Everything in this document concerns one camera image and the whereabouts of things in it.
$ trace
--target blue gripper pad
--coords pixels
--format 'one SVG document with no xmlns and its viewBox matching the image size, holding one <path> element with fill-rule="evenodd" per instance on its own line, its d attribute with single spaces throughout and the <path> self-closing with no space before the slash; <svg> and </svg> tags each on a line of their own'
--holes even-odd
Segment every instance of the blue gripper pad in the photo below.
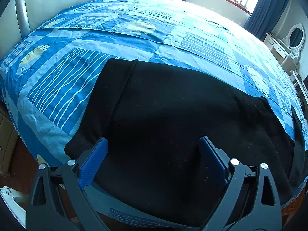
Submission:
<svg viewBox="0 0 308 231">
<path fill-rule="evenodd" d="M 199 140 L 199 151 L 212 179 L 221 187 L 228 185 L 229 171 L 227 163 L 230 159 L 227 154 L 223 150 L 215 148 L 206 136 Z"/>
<path fill-rule="evenodd" d="M 99 167 L 105 159 L 108 152 L 108 141 L 101 137 L 95 144 L 90 155 L 79 168 L 78 185 L 83 190 L 85 186 L 92 183 Z"/>
</svg>

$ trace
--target wooden floor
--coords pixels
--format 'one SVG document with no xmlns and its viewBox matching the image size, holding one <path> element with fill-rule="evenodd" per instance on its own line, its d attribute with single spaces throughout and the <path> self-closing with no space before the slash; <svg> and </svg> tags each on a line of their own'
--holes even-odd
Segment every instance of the wooden floor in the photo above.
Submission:
<svg viewBox="0 0 308 231">
<path fill-rule="evenodd" d="M 35 176 L 36 170 L 38 168 L 38 163 L 32 157 L 24 143 L 21 139 L 18 139 L 12 161 L 10 164 L 10 177 L 2 177 L 0 176 L 0 187 L 8 186 L 12 189 L 20 191 L 24 194 L 30 194 L 32 180 Z M 75 218 L 76 214 L 70 204 L 67 193 L 64 189 L 60 188 L 62 200 L 64 206 L 66 208 L 67 214 L 70 219 Z M 283 215 L 283 223 L 285 224 L 287 221 L 291 219 L 294 213 L 299 209 L 301 202 L 304 197 L 305 190 L 299 195 L 299 197 L 288 207 L 282 210 Z M 21 204 L 21 206 L 27 210 L 27 204 Z M 107 216 L 101 215 L 101 218 L 104 220 L 106 225 L 111 230 L 122 230 L 122 231 L 130 231 L 130 230 L 145 230 L 144 228 L 137 228 L 133 226 L 129 226 L 113 220 Z"/>
</svg>

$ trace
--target patterned bedspread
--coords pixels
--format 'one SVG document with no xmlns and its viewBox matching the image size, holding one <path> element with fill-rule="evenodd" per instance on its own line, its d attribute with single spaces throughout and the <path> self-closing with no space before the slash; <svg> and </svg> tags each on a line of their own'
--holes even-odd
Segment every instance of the patterned bedspread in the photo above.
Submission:
<svg viewBox="0 0 308 231">
<path fill-rule="evenodd" d="M 265 96 L 290 137 L 295 90 L 267 47 L 232 21 L 180 0 L 94 0 L 56 15 L 1 62 L 0 87 L 31 154 L 57 166 L 109 58 L 208 73 Z M 306 143 L 307 129 L 303 124 Z"/>
</svg>

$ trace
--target oval mirror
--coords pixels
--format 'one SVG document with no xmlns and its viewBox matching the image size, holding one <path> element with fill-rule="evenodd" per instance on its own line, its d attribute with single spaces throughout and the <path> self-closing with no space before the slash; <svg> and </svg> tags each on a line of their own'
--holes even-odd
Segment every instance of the oval mirror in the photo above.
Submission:
<svg viewBox="0 0 308 231">
<path fill-rule="evenodd" d="M 300 28 L 295 28 L 290 36 L 290 46 L 297 47 L 303 39 L 303 31 Z"/>
</svg>

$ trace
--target ribbed blue pad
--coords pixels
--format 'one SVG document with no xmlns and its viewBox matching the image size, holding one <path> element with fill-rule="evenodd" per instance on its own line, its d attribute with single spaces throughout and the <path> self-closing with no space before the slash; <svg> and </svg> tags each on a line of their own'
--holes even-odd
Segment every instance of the ribbed blue pad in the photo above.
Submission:
<svg viewBox="0 0 308 231">
<path fill-rule="evenodd" d="M 105 138 L 100 138 L 95 144 L 95 148 L 79 169 L 78 185 L 83 190 L 85 186 L 92 183 L 99 167 L 105 159 L 108 152 L 108 141 Z"/>
<path fill-rule="evenodd" d="M 212 175 L 212 179 L 220 186 L 226 186 L 228 184 L 228 168 L 219 157 L 217 149 L 212 147 L 210 143 L 202 137 L 199 140 L 199 150 L 210 175 Z"/>
</svg>

